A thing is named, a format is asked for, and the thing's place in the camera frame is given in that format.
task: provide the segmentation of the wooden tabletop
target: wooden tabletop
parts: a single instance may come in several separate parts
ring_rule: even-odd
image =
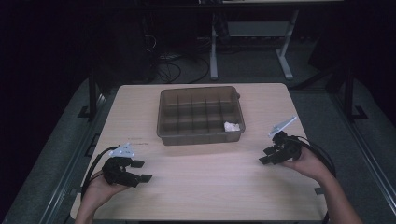
[[[156,134],[160,94],[165,89],[234,86],[246,130],[238,142],[166,147]],[[273,125],[298,116],[285,85],[193,84],[120,87],[92,156],[108,147],[131,143],[149,183],[115,195],[95,218],[123,220],[321,220],[326,213],[316,181],[281,165],[262,165],[259,158],[271,146]],[[295,120],[285,130],[305,136]],[[105,155],[96,171],[100,170]],[[78,195],[71,210],[75,218]]]

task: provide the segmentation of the white object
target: white object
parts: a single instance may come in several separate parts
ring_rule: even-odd
[[[273,130],[268,133],[268,137],[273,138],[274,135],[283,131],[286,127],[288,127],[294,120],[297,119],[296,116],[291,117],[291,119],[285,120],[283,122],[278,123],[273,127]]]
[[[226,132],[241,131],[241,129],[239,128],[239,124],[234,124],[229,122],[224,122],[224,129]]]
[[[110,157],[132,158],[134,157],[134,152],[132,151],[131,143],[127,143],[122,147],[117,147],[116,149],[110,151],[108,155]]]

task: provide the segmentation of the metal stand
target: metal stand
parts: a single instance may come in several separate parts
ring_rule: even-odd
[[[290,67],[288,61],[285,58],[285,55],[289,46],[289,42],[291,40],[291,35],[293,34],[295,23],[297,21],[298,12],[299,10],[294,10],[290,19],[288,30],[286,31],[285,34],[285,43],[283,44],[281,49],[276,50],[276,56],[279,59],[280,66],[282,67],[283,70],[283,74],[285,74],[285,78],[288,80],[293,79],[293,74],[290,71]]]
[[[258,30],[257,23],[256,22],[245,22],[245,26],[241,26],[240,22],[236,22],[236,25],[233,26],[232,23],[229,23],[230,25],[230,35],[231,36],[284,36],[285,37],[285,42],[283,43],[283,46],[281,49],[276,50],[276,56],[279,59],[280,66],[282,67],[283,73],[285,75],[285,78],[290,80],[293,79],[293,74],[290,71],[290,67],[288,64],[288,61],[285,58],[286,51],[289,46],[289,42],[291,40],[291,35],[293,34],[295,22],[297,21],[297,16],[298,16],[299,10],[294,10],[291,18],[288,22],[288,25],[286,26],[286,32],[285,30],[282,30],[279,32],[279,27],[281,27],[280,22],[267,22],[267,26],[261,27],[260,30]],[[254,30],[257,30],[257,34],[254,34],[253,31],[249,31],[247,27],[252,26],[255,28]],[[212,50],[210,51],[210,78],[212,80],[218,80],[219,75],[218,75],[218,61],[216,58],[216,32],[215,29],[212,25]]]

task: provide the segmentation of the table leg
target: table leg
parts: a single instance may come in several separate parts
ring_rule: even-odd
[[[285,34],[285,43],[283,44],[281,49],[276,50],[276,56],[279,59],[280,66],[282,67],[282,70],[283,70],[283,73],[285,74],[286,79],[293,79],[293,74],[290,71],[289,64],[288,64],[288,61],[286,60],[285,55],[286,55],[286,51],[289,46],[291,35],[293,34],[293,30],[294,30],[295,22],[297,20],[298,12],[299,12],[299,10],[294,10],[294,12],[291,16],[290,22],[289,22],[288,30],[286,31],[286,34]]]
[[[216,58],[216,32],[212,25],[212,50],[210,51],[210,78],[218,80],[218,59]]]

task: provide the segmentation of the floor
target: floor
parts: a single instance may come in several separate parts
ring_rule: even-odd
[[[286,80],[276,59],[278,44],[279,40],[247,39],[221,52],[217,81],[210,79],[203,60],[174,60],[172,63],[181,74],[173,83],[188,83],[204,76],[197,83],[281,82],[292,87],[318,73],[307,63],[315,42],[294,41],[287,53],[294,79]],[[199,56],[208,62],[208,53]],[[170,79],[177,76],[178,68],[161,65]],[[149,84],[162,84],[166,80],[157,76]],[[303,90],[290,91],[306,135],[331,155],[338,179],[364,223],[396,223],[395,127],[358,80],[354,82],[353,103],[363,109],[368,119],[348,121],[342,110],[343,88],[336,94],[327,93],[328,80],[325,77]],[[98,113],[88,121],[81,116],[81,108],[89,105],[88,81],[81,83],[3,223],[73,223],[70,208],[116,93],[117,89],[113,89],[100,97]],[[95,220],[94,223],[136,221]]]

